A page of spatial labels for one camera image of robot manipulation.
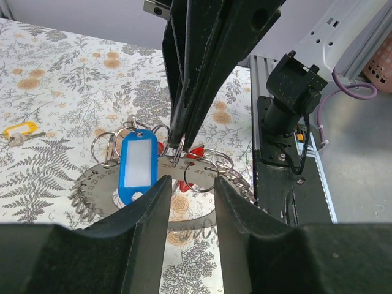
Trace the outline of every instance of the bolt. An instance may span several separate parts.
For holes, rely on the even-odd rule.
[[[156,15],[162,15],[163,11],[162,11],[162,9],[160,9],[159,7],[155,7],[155,8],[154,8],[154,13],[155,13]]]
[[[279,160],[280,160],[280,161],[285,161],[285,160],[286,160],[286,154],[280,153],[280,155],[279,155]]]

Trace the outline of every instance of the blue plastic key tag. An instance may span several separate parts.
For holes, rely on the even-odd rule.
[[[122,141],[118,194],[132,203],[135,193],[144,194],[158,178],[158,140],[153,132],[137,129]]]

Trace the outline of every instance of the key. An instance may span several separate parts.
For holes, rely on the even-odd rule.
[[[10,137],[10,147],[17,147],[23,145],[27,140],[45,136],[47,133],[41,132],[36,134],[23,135],[22,133],[15,133]]]
[[[2,136],[6,139],[9,139],[15,133],[27,135],[33,133],[35,130],[37,130],[37,124],[32,121],[26,121],[21,124],[6,128],[3,131]]]

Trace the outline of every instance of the key ring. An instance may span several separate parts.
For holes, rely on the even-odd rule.
[[[92,141],[92,143],[91,143],[91,149],[90,149],[92,158],[93,158],[98,164],[101,164],[103,167],[107,167],[107,168],[115,167],[116,165],[119,164],[119,162],[116,162],[116,163],[113,164],[113,165],[108,164],[108,161],[111,161],[111,159],[110,159],[110,160],[107,160],[108,148],[107,148],[107,150],[106,150],[106,158],[105,158],[105,159],[106,159],[106,162],[105,162],[105,163],[102,163],[101,161],[99,161],[99,160],[97,159],[95,153],[94,153],[94,147],[95,147],[97,141],[99,140],[100,137],[103,137],[104,135],[111,135],[111,136],[110,136],[110,139],[109,139],[109,142],[110,142],[111,139],[113,138],[113,136],[116,135],[116,133],[115,133],[115,132],[104,132],[104,133],[99,134],[98,136],[95,137],[95,139],[94,139],[94,140]]]
[[[134,124],[134,122],[133,121],[124,121],[123,123],[122,123],[122,126],[123,127],[133,127],[133,126],[127,126],[126,124]],[[142,126],[142,127],[144,127],[146,130],[150,130],[150,128],[148,127],[148,126],[146,126],[145,124],[143,124],[142,122],[140,122],[140,121],[136,121],[136,126]]]
[[[176,167],[179,162],[179,159],[181,157],[181,153],[183,152],[183,149],[184,149],[184,143],[185,143],[185,134],[181,138],[181,141],[179,142],[176,153],[174,154],[174,158],[173,158],[173,162],[172,162],[173,167]]]
[[[231,170],[230,172],[228,172],[228,175],[226,175],[226,178],[235,181],[235,180],[238,180],[238,179],[242,179],[243,176],[238,171]]]
[[[114,151],[113,151],[113,148],[111,149],[111,152],[110,152],[110,158],[108,158],[110,146],[113,144],[113,138],[114,138],[114,135],[111,135],[110,138],[109,138],[107,147],[106,147],[106,156],[105,156],[106,162],[105,162],[105,164],[108,164],[109,161],[111,161],[111,160],[114,159]]]
[[[230,158],[230,156],[228,156],[227,154],[220,152],[218,150],[213,150],[213,149],[205,149],[203,152],[203,156],[220,156],[223,157],[225,160],[227,160],[230,164],[230,167],[227,167],[227,165],[225,165],[223,162],[221,161],[216,161],[216,165],[218,167],[222,167],[222,168],[226,168],[226,170],[220,170],[219,173],[221,173],[222,175],[226,174],[226,173],[230,173],[232,170],[234,170],[234,162],[233,159]]]
[[[168,126],[166,126],[165,124],[158,124],[157,126],[153,127],[153,129],[151,130],[154,134],[161,128],[165,128],[167,131],[167,141],[166,141],[166,146],[164,148],[164,150],[162,151],[162,153],[160,154],[159,157],[161,156],[165,156],[168,149],[169,149],[169,142],[170,139],[172,138],[172,131],[170,130],[170,128]]]
[[[216,167],[216,170],[215,170],[214,172],[217,173],[216,176],[219,176],[219,169],[218,169],[218,166],[215,164],[215,162],[213,162],[212,160],[209,160],[209,159],[207,159],[207,158],[204,158],[204,157],[202,157],[202,156],[196,155],[196,154],[193,154],[193,155],[199,157],[198,159],[196,159],[197,161],[200,161],[200,162],[207,162],[207,163],[209,163],[209,164],[215,166],[215,167]],[[214,187],[215,187],[215,184],[213,184],[210,188],[205,189],[205,190],[196,190],[196,189],[194,189],[192,186],[190,186],[190,183],[189,183],[188,180],[186,179],[186,171],[188,170],[188,168],[189,168],[191,165],[192,165],[192,162],[189,162],[189,163],[187,164],[187,166],[185,167],[185,170],[184,170],[184,182],[185,182],[185,184],[188,186],[188,188],[189,188],[190,190],[194,191],[194,192],[197,192],[197,193],[206,193],[206,192],[209,192],[209,191],[213,190]]]
[[[120,130],[118,130],[117,133],[115,133],[115,140],[113,142],[114,148],[112,148],[115,151],[115,153],[118,156],[118,158],[121,158],[121,156],[120,156],[120,154],[119,154],[119,152],[117,151],[117,148],[116,148],[116,146],[117,146],[117,138],[120,135],[120,133],[122,131],[124,131],[124,130],[131,130],[131,132],[134,132],[138,137],[143,136],[143,133],[137,131],[138,130],[137,127],[123,127]]]

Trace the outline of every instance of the gray wall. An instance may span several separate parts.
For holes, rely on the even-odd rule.
[[[317,24],[334,0],[286,0],[282,15],[253,49],[253,55],[280,60]]]
[[[166,24],[143,11],[143,0],[6,1],[18,21],[156,49]],[[280,59],[312,29],[332,2],[287,0],[281,18],[253,54]]]
[[[143,0],[6,1],[14,19],[24,23],[161,48],[166,21],[144,12]]]

